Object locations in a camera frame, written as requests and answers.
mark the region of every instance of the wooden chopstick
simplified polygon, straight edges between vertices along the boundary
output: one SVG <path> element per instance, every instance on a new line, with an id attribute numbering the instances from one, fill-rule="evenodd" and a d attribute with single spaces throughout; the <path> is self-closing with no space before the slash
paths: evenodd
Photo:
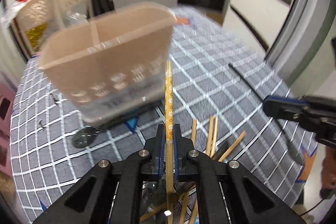
<path id="1" fill-rule="evenodd" d="M 209 122 L 209 132 L 208 132 L 208 140 L 207 140 L 207 148 L 205 150 L 205 153 L 209 156 L 211 153 L 211 143 L 212 143 L 212 136 L 213 136 L 213 125 L 214 125 L 214 116 L 210 116 L 210 122 Z M 193 210 L 191 211 L 189 224 L 194 224 L 194 221 L 196 219 L 196 216 L 198 214 L 198 204 L 197 200 L 195 201 L 195 204 L 193 206 Z"/>
<path id="2" fill-rule="evenodd" d="M 159 211 L 165 209 L 166 207 L 167 207 L 167 203 L 166 202 L 162 203 L 160 206 L 155 207 L 153 211 L 150 211 L 150 212 L 142 215 L 140 217 L 140 222 L 142 222 L 142 221 L 146 220 L 147 218 L 155 215 L 156 213 L 158 213 Z"/>
<path id="3" fill-rule="evenodd" d="M 198 204 L 196 200 L 193 206 L 193 210 L 191 211 L 189 224 L 194 224 L 197 214 L 198 214 Z"/>
<path id="4" fill-rule="evenodd" d="M 210 116 L 207 148 L 206 148 L 206 150 L 205 150 L 205 153 L 206 153 L 208 156 L 210 155 L 210 151 L 211 151 L 212 134 L 213 134 L 213 122 L 214 122 L 214 116 Z"/>
<path id="5" fill-rule="evenodd" d="M 209 155 L 210 157 L 212 157 L 216 151 L 217 129 L 218 129 L 218 116 L 215 117 L 215 126 L 213 128 L 211 152 Z"/>
<path id="6" fill-rule="evenodd" d="M 197 120 L 193 119 L 192 127 L 191 127 L 191 140 L 193 141 L 194 147 L 196 148 L 196 128 L 197 128 Z"/>
<path id="7" fill-rule="evenodd" d="M 168 216 L 168 224 L 173 224 L 173 195 L 174 174 L 173 174 L 173 70 L 171 61 L 166 62 L 165 76 L 165 131 L 166 131 L 166 190 L 167 190 L 167 210 L 171 212 Z"/>
<path id="8" fill-rule="evenodd" d="M 196 148 L 196 128 L 197 128 L 197 120 L 193 119 L 192 128 L 191 128 L 191 140 L 193 141 L 194 148 Z M 182 201 L 182 208 L 180 214 L 179 224 L 183 224 L 185 219 L 185 214 L 187 212 L 187 206 L 189 201 L 189 191 L 184 194 Z"/>
<path id="9" fill-rule="evenodd" d="M 234 148 L 239 144 L 239 142 L 242 140 L 242 138 L 244 138 L 245 135 L 246 131 L 243 131 L 239 135 L 238 139 L 235 140 L 235 142 L 228 148 L 228 150 L 226 150 L 226 152 L 221 156 L 218 161 L 223 161 L 232 152 L 232 150 L 234 150 Z"/>

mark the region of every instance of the tablecloth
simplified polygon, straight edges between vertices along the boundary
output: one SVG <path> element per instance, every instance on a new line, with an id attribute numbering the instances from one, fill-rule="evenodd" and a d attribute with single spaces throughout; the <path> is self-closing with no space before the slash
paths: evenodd
<path id="1" fill-rule="evenodd" d="M 264 98 L 268 94 L 292 97 L 290 89 L 258 55 L 237 37 L 191 7 L 173 9 L 190 24 L 174 27 L 170 59 L 173 63 L 174 123 L 190 138 L 196 118 L 196 149 L 204 151 L 210 115 L 218 115 L 217 147 L 247 135 L 228 157 L 238 159 L 260 181 L 292 206 L 303 183 L 295 183 L 302 166 L 288 155 L 286 140 L 262 104 L 229 67 L 232 63 Z M 54 103 L 50 94 L 58 98 Z M 124 124 L 97 136 L 89 147 L 76 149 L 71 137 L 83 128 L 81 113 L 38 69 L 37 58 L 28 63 L 18 87 L 11 118 L 11 163 L 18 196 L 32 222 L 77 182 L 99 160 L 125 159 L 154 137 L 164 122 L 164 108 L 139 117 L 135 133 Z M 313 133 L 295 122 L 280 121 L 296 148 L 312 155 Z M 196 199 L 190 193 L 186 220 Z M 174 212 L 178 215 L 181 204 Z"/>

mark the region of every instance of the pink chair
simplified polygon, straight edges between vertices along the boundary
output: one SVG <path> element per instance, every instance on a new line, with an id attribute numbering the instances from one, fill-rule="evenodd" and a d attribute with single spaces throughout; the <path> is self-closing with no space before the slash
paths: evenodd
<path id="1" fill-rule="evenodd" d="M 11 150 L 9 148 L 11 115 L 15 93 L 0 83 L 0 171 L 12 176 Z"/>

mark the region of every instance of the beige plastic basket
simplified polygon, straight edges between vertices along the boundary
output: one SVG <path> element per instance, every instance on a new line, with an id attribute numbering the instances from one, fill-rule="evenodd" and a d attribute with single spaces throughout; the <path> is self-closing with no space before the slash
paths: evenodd
<path id="1" fill-rule="evenodd" d="M 84 121 L 98 127 L 163 97 L 175 23 L 163 5 L 131 5 L 53 34 L 39 66 Z"/>
<path id="2" fill-rule="evenodd" d="M 35 52 L 39 47 L 33 48 L 27 31 L 46 25 L 41 32 L 42 39 L 38 39 L 41 46 L 43 38 L 65 28 L 64 19 L 76 12 L 83 15 L 88 13 L 92 17 L 91 0 L 29 0 L 16 16 L 18 29 L 29 52 Z"/>

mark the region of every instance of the cable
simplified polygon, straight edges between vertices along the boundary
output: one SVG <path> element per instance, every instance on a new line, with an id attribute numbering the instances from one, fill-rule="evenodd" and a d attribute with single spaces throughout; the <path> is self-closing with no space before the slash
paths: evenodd
<path id="1" fill-rule="evenodd" d="M 321 199 L 313 208 L 309 209 L 308 211 L 304 212 L 303 214 L 300 214 L 299 216 L 304 216 L 307 213 L 310 213 L 312 210 L 314 210 L 317 206 L 319 206 L 324 199 Z"/>

